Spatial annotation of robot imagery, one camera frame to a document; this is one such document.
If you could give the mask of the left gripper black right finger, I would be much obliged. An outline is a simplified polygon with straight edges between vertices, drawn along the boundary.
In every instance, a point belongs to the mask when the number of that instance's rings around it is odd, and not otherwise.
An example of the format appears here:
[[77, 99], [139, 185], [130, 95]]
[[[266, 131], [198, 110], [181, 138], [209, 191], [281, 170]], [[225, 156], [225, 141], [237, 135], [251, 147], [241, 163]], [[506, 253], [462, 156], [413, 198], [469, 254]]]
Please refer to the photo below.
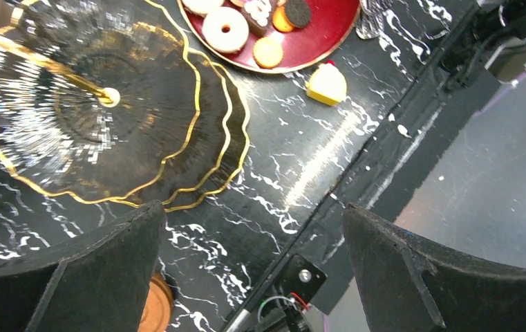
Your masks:
[[343, 232], [371, 331], [526, 331], [526, 268], [460, 252], [352, 204]]

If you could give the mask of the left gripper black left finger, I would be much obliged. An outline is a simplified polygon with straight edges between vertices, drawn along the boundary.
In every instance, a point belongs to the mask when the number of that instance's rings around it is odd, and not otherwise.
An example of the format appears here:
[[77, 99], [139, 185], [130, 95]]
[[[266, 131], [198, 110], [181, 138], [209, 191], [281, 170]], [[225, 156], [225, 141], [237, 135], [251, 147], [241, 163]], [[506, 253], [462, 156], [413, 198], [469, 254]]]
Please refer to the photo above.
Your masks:
[[0, 265], [0, 331], [137, 331], [166, 221], [147, 203]]

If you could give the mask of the three tier glass stand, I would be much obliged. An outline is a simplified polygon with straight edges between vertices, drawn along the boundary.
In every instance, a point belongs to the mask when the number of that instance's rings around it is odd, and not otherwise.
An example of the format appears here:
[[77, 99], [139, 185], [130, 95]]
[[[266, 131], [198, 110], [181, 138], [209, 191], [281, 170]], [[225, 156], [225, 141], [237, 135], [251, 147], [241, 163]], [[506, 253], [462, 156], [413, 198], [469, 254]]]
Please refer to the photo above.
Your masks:
[[0, 163], [40, 194], [194, 208], [241, 172], [249, 119], [156, 1], [22, 1], [0, 28]]

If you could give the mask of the dark red round tray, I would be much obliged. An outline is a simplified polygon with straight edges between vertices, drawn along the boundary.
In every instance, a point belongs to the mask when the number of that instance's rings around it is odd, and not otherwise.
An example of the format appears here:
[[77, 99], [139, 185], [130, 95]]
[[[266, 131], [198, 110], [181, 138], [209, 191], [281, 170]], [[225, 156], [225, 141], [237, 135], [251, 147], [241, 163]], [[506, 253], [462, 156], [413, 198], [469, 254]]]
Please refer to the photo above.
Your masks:
[[258, 39], [254, 34], [237, 53], [214, 50], [203, 37], [203, 18], [188, 11], [178, 2], [179, 11], [192, 33], [217, 57], [236, 67], [257, 73], [289, 73], [307, 68], [328, 58], [347, 38], [361, 11], [361, 1], [341, 0], [308, 1], [311, 22], [305, 28], [284, 33], [270, 25], [265, 35], [278, 42], [283, 49], [283, 59], [274, 68], [262, 68], [254, 59], [253, 46]]

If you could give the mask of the white iced donut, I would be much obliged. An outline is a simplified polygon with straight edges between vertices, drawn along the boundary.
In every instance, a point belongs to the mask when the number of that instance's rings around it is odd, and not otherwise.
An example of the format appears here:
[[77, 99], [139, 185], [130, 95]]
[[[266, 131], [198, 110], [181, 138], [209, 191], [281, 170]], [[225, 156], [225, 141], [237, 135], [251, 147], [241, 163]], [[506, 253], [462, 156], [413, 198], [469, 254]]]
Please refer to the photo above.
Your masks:
[[225, 0], [182, 0], [181, 3], [191, 13], [205, 17], [211, 11], [221, 7]]
[[247, 42], [249, 26], [244, 16], [230, 7], [219, 7], [203, 20], [205, 41], [219, 53], [237, 53]]

